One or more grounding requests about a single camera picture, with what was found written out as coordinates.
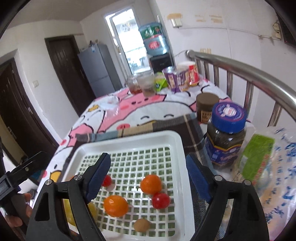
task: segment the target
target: stainless steel bed frame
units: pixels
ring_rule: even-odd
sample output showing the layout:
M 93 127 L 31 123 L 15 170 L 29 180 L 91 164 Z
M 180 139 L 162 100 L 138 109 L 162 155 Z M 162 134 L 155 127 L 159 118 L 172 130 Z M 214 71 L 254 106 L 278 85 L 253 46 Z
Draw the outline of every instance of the stainless steel bed frame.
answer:
M 222 56 L 195 52 L 193 50 L 187 50 L 185 55 L 188 59 L 196 62 L 199 74 L 202 74 L 201 61 L 203 61 L 205 77 L 208 80 L 210 80 L 209 64 L 212 64 L 214 70 L 214 83 L 218 87 L 219 68 L 226 70 L 226 93 L 230 98 L 232 98 L 233 74 L 246 80 L 247 87 L 244 98 L 244 109 L 248 115 L 252 103 L 254 86 L 256 86 L 275 100 L 274 109 L 267 126 L 276 126 L 283 108 L 296 122 L 296 92 L 277 78 L 248 64 Z

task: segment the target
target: red label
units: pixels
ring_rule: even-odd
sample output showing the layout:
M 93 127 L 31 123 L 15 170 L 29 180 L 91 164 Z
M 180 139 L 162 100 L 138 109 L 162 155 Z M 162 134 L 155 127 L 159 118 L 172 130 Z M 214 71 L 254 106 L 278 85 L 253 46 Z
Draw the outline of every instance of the red label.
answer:
M 149 48 L 151 49 L 157 49 L 159 48 L 159 46 L 160 46 L 160 43 L 158 41 L 153 41 L 149 44 Z

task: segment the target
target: jar with blue lid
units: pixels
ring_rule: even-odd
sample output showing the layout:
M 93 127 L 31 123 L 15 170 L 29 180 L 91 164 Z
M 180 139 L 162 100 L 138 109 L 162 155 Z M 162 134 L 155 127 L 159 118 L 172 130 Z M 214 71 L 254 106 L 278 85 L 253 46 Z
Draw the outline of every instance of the jar with blue lid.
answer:
M 230 166 L 244 141 L 245 110 L 232 102 L 216 103 L 207 124 L 206 150 L 216 167 Z

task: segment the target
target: gray refrigerator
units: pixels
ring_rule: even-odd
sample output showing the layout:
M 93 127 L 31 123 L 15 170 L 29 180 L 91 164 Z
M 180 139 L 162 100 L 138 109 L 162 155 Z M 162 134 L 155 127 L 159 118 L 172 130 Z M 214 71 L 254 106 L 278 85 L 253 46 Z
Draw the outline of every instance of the gray refrigerator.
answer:
M 95 44 L 78 57 L 97 98 L 122 88 L 107 45 Z

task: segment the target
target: bright doorway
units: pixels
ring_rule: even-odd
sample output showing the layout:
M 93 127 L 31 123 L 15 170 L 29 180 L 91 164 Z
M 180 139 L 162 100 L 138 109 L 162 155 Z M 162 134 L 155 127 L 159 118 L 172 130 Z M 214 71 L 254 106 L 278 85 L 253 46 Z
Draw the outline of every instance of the bright doorway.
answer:
M 106 21 L 127 75 L 150 70 L 146 48 L 132 8 L 108 15 Z

